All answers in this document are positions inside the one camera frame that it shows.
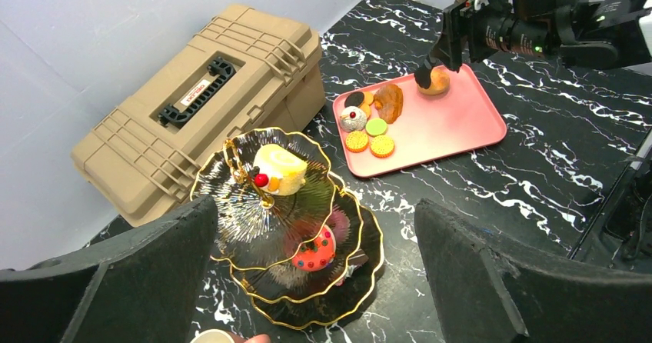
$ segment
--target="green slice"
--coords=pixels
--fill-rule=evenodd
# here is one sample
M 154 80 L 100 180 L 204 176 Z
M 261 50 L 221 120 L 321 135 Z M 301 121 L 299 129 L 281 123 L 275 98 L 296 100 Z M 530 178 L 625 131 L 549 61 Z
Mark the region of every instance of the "green slice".
M 387 132 L 387 122 L 382 118 L 373 118 L 367 122 L 367 126 L 364 128 L 367 130 L 367 134 L 372 137 L 378 137 Z

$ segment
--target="white cup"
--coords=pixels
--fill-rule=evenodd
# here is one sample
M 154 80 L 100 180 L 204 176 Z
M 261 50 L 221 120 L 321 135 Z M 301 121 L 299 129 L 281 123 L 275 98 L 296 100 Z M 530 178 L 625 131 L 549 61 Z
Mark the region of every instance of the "white cup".
M 211 329 L 202 331 L 190 343 L 235 343 L 226 331 Z

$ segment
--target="red donut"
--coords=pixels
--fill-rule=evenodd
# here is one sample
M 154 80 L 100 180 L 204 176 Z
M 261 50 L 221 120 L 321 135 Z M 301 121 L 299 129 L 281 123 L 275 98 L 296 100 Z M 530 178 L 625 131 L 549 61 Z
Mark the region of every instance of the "red donut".
M 299 270 L 320 271 L 333 262 L 336 247 L 333 231 L 324 225 L 315 240 L 301 244 L 292 264 Z

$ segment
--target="gold rim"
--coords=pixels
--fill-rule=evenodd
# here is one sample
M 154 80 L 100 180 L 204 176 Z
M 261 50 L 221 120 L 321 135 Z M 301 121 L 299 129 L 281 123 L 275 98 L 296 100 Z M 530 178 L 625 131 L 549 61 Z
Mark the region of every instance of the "gold rim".
M 385 252 L 384 252 L 384 247 L 383 247 L 383 237 L 384 236 L 383 236 L 383 231 L 381 229 L 381 226 L 378 224 L 378 219 L 376 218 L 376 215 L 369 208 L 366 208 L 366 207 L 364 207 L 362 205 L 360 207 L 366 209 L 367 211 L 369 211 L 369 213 L 371 214 L 371 217 L 374 219 L 374 223 L 376 224 L 376 229 L 378 229 L 378 232 L 381 235 L 380 236 L 381 259 L 378 262 L 378 265 L 376 265 L 374 270 L 371 272 L 371 287 L 369 287 L 369 290 L 367 291 L 367 293 L 365 293 L 362 296 L 362 298 L 360 298 L 360 301 L 358 301 L 358 303 L 355 305 L 355 307 L 352 310 L 350 310 L 349 312 L 346 312 L 346 313 L 340 315 L 338 318 L 336 318 L 333 321 L 329 321 L 329 322 L 310 321 L 307 324 L 302 325 L 302 326 L 292 326 L 290 324 L 285 324 L 284 322 L 275 321 L 273 318 L 271 318 L 269 315 L 267 315 L 264 311 L 262 311 L 260 308 L 258 308 L 258 306 L 256 306 L 256 304 L 254 303 L 254 298 L 250 297 L 251 305 L 254 306 L 254 309 L 256 311 L 258 311 L 259 314 L 265 316 L 265 318 L 268 319 L 274 325 L 280 325 L 280 326 L 290 328 L 290 329 L 293 329 L 293 330 L 303 330 L 303 329 L 307 328 L 308 326 L 310 326 L 312 324 L 317 324 L 317 325 L 320 325 L 320 326 L 332 325 L 332 324 L 340 321 L 341 319 L 346 318 L 347 316 L 354 314 L 360 308 L 362 303 L 367 298 L 369 298 L 369 295 L 371 295 L 372 291 L 374 290 L 374 288 L 376 286 L 376 273 L 378 272 L 378 270 L 381 269 L 382 265 L 385 263 Z
M 321 153 L 321 155 L 324 157 L 324 159 L 325 159 L 326 162 L 328 163 L 328 170 L 326 171 L 326 178 L 327 178 L 328 181 L 330 181 L 331 184 L 333 185 L 333 194 L 332 194 L 332 196 L 331 196 L 331 210 L 328 212 L 328 215 L 326 215 L 326 218 L 324 218 L 323 222 L 321 223 L 321 226 L 319 227 L 320 229 L 323 228 L 323 227 L 324 227 L 324 224 L 326 224 L 326 220 L 328 220 L 328 218 L 331 217 L 331 215 L 333 215 L 333 202 L 335 201 L 335 192 L 338 190 L 338 186 L 335 184 L 335 182 L 334 182 L 333 179 L 331 178 L 331 175 L 334 175 L 336 178 L 338 178 L 338 180 L 341 181 L 341 184 L 342 184 L 341 191 L 345 191 L 345 190 L 346 190 L 346 183 L 344 183 L 344 180 L 343 180 L 339 175 L 335 175 L 335 174 L 332 174 L 332 173 L 331 173 L 331 167 L 332 167 L 331 160 L 328 158 L 328 156 L 326 156 L 326 154 L 324 153 L 324 150 L 321 149 L 321 146 L 319 145 L 319 143 L 317 143 L 317 141 L 315 141 L 314 139 L 308 137 L 307 135 L 305 135 L 305 134 L 302 133 L 302 132 L 291 132 L 291 133 L 287 133 L 287 132 L 285 132 L 285 130 L 283 130 L 283 129 L 281 129 L 281 128 L 277 128 L 277 127 L 270 127 L 270 128 L 256 128 L 256 129 L 252 129 L 252 130 L 250 130 L 249 132 L 246 132 L 246 133 L 243 133 L 243 134 L 240 134 L 240 135 L 236 135 L 235 137 L 231 138 L 231 140 L 234 141 L 235 139 L 242 138 L 242 137 L 246 136 L 247 134 L 251 134 L 252 132 L 264 132 L 264 131 L 267 131 L 267 130 L 277 130 L 277 131 L 280 131 L 281 133 L 283 133 L 283 134 L 285 134 L 285 135 L 299 135 L 299 136 L 305 138 L 305 139 L 308 140 L 311 144 L 313 144 L 313 145 L 315 145 L 315 146 L 317 147 L 317 149 L 319 150 L 319 153 Z M 208 167 L 208 165 L 210 165 L 211 161 L 213 160 L 213 158 L 214 158 L 217 154 L 218 154 L 217 152 L 213 152 L 213 154 L 212 154 L 212 155 L 211 155 L 211 156 L 206 160 L 206 162 L 204 163 L 204 165 L 202 165 L 202 167 L 199 169 L 199 171 L 197 171 L 197 175 L 195 175 L 195 181 L 192 183 L 192 187 L 191 187 L 191 190 L 190 190 L 190 195 L 189 195 L 190 201 L 193 201 L 193 200 L 194 200 L 194 198 L 193 198 L 193 193 L 195 192 L 195 188 L 197 187 L 197 183 L 199 182 L 199 174 L 200 174 L 202 171 L 204 171 L 204 170 Z M 308 239 L 308 240 L 305 241 L 304 243 L 307 243 L 307 242 L 313 241 L 313 240 L 317 239 L 318 236 L 319 236 L 319 232 L 318 232 L 317 234 L 315 234 L 314 237 L 313 237 L 312 239 Z M 296 251 L 296 252 L 295 252 L 295 253 L 294 253 L 290 258 L 286 258 L 285 260 L 276 261 L 275 263 L 273 263 L 273 264 L 271 264 L 271 265 L 268 265 L 267 267 L 264 267 L 264 268 L 261 268 L 261 267 L 239 268 L 238 266 L 234 265 L 233 261 L 232 261 L 231 258 L 229 258 L 229 257 L 217 258 L 217 257 L 215 257 L 214 255 L 211 255 L 211 256 L 210 256 L 210 259 L 213 260 L 213 261 L 228 261 L 228 263 L 229 263 L 229 265 L 230 265 L 231 267 L 233 267 L 234 269 L 239 270 L 239 271 L 248 271 L 248 270 L 267 270 L 268 268 L 270 268 L 270 267 L 272 267 L 272 266 L 275 266 L 275 265 L 278 265 L 278 264 L 282 264 L 283 262 L 286 262 L 286 261 L 290 261 L 290 260 L 291 260 L 291 259 L 292 259 L 296 254 L 297 254 L 297 253 L 299 253 L 299 248 L 297 248 L 297 251 Z
M 353 200 L 355 201 L 356 211 L 358 212 L 358 217 L 360 218 L 360 226 L 359 226 L 359 229 L 358 229 L 358 244 L 355 246 L 355 249 L 350 254 L 348 254 L 346 259 L 344 260 L 344 270 L 342 271 L 342 273 L 339 275 L 338 278 L 336 278 L 332 283 L 330 283 L 328 285 L 328 287 L 326 287 L 325 290 L 314 293 L 313 295 L 309 295 L 308 297 L 303 298 L 303 299 L 292 299 L 292 298 L 288 297 L 287 295 L 282 295 L 278 299 L 269 300 L 269 299 L 265 299 L 265 298 L 261 297 L 260 295 L 257 295 L 256 293 L 250 293 L 249 291 L 247 291 L 247 288 L 245 288 L 242 285 L 242 283 L 235 276 L 233 276 L 233 268 L 229 267 L 228 268 L 228 273 L 231 275 L 231 279 L 233 279 L 233 281 L 235 281 L 235 284 L 239 285 L 240 288 L 242 288 L 242 290 L 244 291 L 244 293 L 246 295 L 249 295 L 251 297 L 255 297 L 255 298 L 260 299 L 261 301 L 263 301 L 265 303 L 269 303 L 269 304 L 274 304 L 274 303 L 277 303 L 277 302 L 282 301 L 284 299 L 287 299 L 288 301 L 290 301 L 292 303 L 303 303 L 303 302 L 306 302 L 308 299 L 311 299 L 313 297 L 317 297 L 319 295 L 325 295 L 326 293 L 328 293 L 328 291 L 330 291 L 331 288 L 333 288 L 333 286 L 338 283 L 340 278 L 343 277 L 344 275 L 346 275 L 346 271 L 347 271 L 347 268 L 348 268 L 348 260 L 349 260 L 349 258 L 351 258 L 351 256 L 353 256 L 355 254 L 355 252 L 358 251 L 358 249 L 360 249 L 360 244 L 362 243 L 362 228 L 364 227 L 364 220 L 362 219 L 362 214 L 360 212 L 360 202 L 358 201 L 358 198 L 355 197 L 355 195 L 353 195 L 352 192 L 350 192 L 348 190 L 345 190 L 344 194 L 351 197 L 351 198 L 353 198 Z

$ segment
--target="red cherry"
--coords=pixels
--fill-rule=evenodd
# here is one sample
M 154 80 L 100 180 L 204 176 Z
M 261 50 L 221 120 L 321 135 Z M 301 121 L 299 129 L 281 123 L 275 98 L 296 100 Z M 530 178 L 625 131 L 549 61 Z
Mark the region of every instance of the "red cherry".
M 264 187 L 269 183 L 269 178 L 265 174 L 258 174 L 254 178 L 254 184 L 256 184 L 258 187 Z

